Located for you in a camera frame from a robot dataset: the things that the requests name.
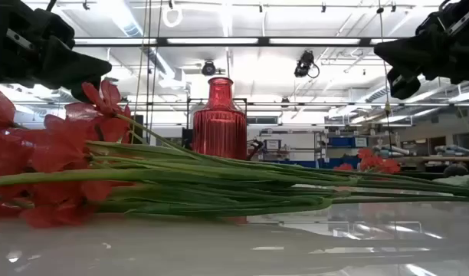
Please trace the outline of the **wooden workbench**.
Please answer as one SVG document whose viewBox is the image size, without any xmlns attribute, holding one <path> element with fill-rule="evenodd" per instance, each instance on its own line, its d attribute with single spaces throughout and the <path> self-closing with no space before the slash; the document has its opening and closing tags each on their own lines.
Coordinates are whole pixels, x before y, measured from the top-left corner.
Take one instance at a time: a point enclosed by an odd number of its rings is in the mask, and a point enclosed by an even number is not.
<svg viewBox="0 0 469 276">
<path fill-rule="evenodd" d="M 399 163 L 469 162 L 469 156 L 403 156 L 396 157 L 395 160 Z"/>
</svg>

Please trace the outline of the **dark tulip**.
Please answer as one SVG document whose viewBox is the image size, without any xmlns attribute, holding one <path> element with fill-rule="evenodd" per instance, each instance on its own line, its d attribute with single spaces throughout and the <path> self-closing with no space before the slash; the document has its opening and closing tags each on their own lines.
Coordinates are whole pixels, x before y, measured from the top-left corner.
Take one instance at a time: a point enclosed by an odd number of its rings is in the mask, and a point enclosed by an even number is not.
<svg viewBox="0 0 469 276">
<path fill-rule="evenodd" d="M 451 164 L 444 170 L 443 176 L 434 179 L 434 182 L 450 186 L 469 187 L 469 170 L 462 163 Z"/>
</svg>

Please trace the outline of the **small red flower bunch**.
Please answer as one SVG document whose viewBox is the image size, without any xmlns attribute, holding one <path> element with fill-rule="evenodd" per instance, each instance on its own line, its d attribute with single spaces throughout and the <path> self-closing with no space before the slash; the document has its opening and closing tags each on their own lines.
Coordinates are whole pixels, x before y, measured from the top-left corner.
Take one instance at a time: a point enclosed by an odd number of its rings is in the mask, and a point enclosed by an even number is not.
<svg viewBox="0 0 469 276">
<path fill-rule="evenodd" d="M 383 159 L 370 148 L 359 149 L 355 156 L 344 156 L 338 166 L 333 169 L 359 171 L 364 173 L 396 174 L 401 171 L 397 161 Z"/>
</svg>

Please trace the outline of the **black monitor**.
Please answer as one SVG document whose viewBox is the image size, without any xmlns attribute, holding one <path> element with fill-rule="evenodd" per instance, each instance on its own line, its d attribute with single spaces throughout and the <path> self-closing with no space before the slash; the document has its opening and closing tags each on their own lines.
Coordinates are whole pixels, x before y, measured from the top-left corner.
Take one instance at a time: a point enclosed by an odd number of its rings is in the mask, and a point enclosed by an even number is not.
<svg viewBox="0 0 469 276">
<path fill-rule="evenodd" d="M 143 115 L 132 115 L 131 118 L 138 124 L 143 125 Z M 143 129 L 132 125 L 131 130 L 133 134 L 131 135 L 131 143 L 132 144 L 142 144 L 143 143 Z"/>
</svg>

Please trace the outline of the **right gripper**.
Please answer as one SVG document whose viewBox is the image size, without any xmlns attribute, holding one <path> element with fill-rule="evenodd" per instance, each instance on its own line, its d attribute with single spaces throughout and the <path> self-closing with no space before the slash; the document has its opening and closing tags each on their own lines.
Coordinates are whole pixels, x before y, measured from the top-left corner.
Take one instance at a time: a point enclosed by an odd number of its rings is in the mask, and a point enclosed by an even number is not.
<svg viewBox="0 0 469 276">
<path fill-rule="evenodd" d="M 420 71 L 428 80 L 469 81 L 469 0 L 444 0 L 415 36 L 380 42 L 374 53 L 399 70 Z"/>
</svg>

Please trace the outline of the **blue storage bins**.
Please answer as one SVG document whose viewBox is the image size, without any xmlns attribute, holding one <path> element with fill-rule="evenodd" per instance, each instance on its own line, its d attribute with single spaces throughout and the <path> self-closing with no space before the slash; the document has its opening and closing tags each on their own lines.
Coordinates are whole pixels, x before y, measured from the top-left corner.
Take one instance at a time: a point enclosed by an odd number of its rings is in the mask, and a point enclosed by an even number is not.
<svg viewBox="0 0 469 276">
<path fill-rule="evenodd" d="M 327 144 L 328 147 L 363 148 L 368 146 L 368 139 L 360 136 L 330 137 Z"/>
</svg>

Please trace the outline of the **blue low cabinet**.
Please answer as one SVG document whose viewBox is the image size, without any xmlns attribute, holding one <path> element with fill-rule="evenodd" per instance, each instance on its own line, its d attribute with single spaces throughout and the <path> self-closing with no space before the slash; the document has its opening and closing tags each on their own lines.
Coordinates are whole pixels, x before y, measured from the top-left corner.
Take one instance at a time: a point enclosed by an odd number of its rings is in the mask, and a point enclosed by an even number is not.
<svg viewBox="0 0 469 276">
<path fill-rule="evenodd" d="M 342 164 L 350 164 L 354 169 L 360 163 L 361 159 L 357 156 L 346 156 L 340 158 L 329 158 L 328 161 L 324 158 L 317 160 L 273 160 L 273 163 L 298 165 L 310 168 L 333 169 L 334 167 L 341 166 Z"/>
</svg>

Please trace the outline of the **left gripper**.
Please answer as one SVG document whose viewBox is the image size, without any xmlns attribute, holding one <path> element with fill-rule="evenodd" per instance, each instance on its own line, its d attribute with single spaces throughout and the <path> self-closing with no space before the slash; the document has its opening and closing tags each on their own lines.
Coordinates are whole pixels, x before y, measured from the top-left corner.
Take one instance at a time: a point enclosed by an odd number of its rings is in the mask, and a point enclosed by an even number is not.
<svg viewBox="0 0 469 276">
<path fill-rule="evenodd" d="M 0 0 L 0 83 L 72 87 L 99 81 L 112 65 L 71 49 L 74 30 L 51 11 Z"/>
</svg>

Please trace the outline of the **large red flower bunch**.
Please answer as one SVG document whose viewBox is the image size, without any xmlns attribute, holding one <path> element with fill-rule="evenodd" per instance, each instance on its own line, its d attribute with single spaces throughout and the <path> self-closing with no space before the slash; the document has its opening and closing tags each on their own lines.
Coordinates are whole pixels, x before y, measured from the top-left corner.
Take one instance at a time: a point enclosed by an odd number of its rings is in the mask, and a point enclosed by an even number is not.
<svg viewBox="0 0 469 276">
<path fill-rule="evenodd" d="M 0 91 L 0 217 L 35 228 L 79 225 L 95 213 L 236 218 L 332 205 L 469 202 L 469 187 L 376 173 L 261 163 L 196 153 L 163 140 L 132 144 L 130 109 L 109 81 L 86 102 L 25 129 Z"/>
</svg>

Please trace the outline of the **red ribbed glass vase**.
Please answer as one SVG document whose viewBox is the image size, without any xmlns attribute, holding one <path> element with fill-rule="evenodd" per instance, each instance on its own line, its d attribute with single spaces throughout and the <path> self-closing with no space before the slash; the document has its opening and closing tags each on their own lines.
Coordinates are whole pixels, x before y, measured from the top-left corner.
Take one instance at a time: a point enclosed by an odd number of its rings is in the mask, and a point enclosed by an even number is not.
<svg viewBox="0 0 469 276">
<path fill-rule="evenodd" d="M 193 150 L 210 156 L 246 159 L 246 115 L 234 106 L 233 81 L 213 77 L 208 84 L 208 102 L 194 113 Z"/>
</svg>

